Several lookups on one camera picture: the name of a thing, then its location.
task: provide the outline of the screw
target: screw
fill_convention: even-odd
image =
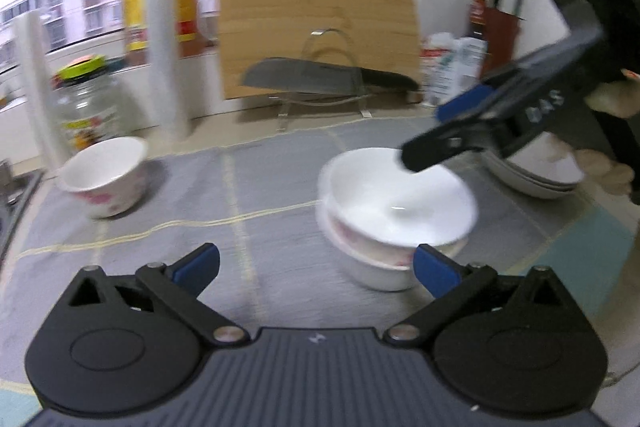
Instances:
[[[238,326],[221,326],[213,331],[213,338],[225,344],[237,344],[244,341],[246,332]]]
[[[420,336],[420,330],[411,324],[398,324],[388,331],[389,336],[395,341],[410,342]]]
[[[615,373],[607,373],[607,376],[604,377],[600,388],[604,389],[605,387],[611,387],[615,383],[618,383],[618,377],[616,377]]]
[[[462,147],[462,138],[460,137],[449,138],[447,140],[447,143],[449,144],[449,147],[451,147],[452,149],[459,149],[460,147]]]

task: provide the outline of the stacked plates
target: stacked plates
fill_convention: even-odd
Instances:
[[[318,182],[318,225],[336,261],[361,284],[411,288],[415,248],[428,243],[453,257],[478,219],[476,200],[449,169],[413,174],[395,149],[359,149],[332,159]]]
[[[481,161],[505,185],[534,198],[554,200],[574,192],[584,178],[574,157],[552,160],[554,149],[549,133],[543,133],[507,160],[491,151],[481,153]]]

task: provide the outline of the sink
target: sink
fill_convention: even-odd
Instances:
[[[13,177],[7,162],[0,163],[0,270],[31,197],[38,188],[43,171],[36,169]]]

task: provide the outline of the hand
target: hand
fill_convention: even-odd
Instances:
[[[593,110],[606,112],[619,118],[629,118],[640,112],[640,75],[623,70],[626,80],[600,84],[585,102]],[[633,169],[612,160],[607,155],[593,150],[574,150],[557,137],[549,140],[553,158],[558,159],[573,153],[578,167],[594,179],[604,191],[614,196],[630,194]]]

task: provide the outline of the blue gripper pad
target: blue gripper pad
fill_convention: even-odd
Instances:
[[[420,245],[414,253],[414,273],[418,282],[439,299],[458,286],[469,269],[430,245]]]
[[[494,92],[493,87],[479,84],[472,87],[467,92],[455,97],[453,100],[444,103],[436,109],[436,118],[440,123],[446,123],[457,115],[475,108],[482,100]]]
[[[167,267],[164,274],[175,285],[197,297],[220,271],[220,252],[212,243],[204,243]]]

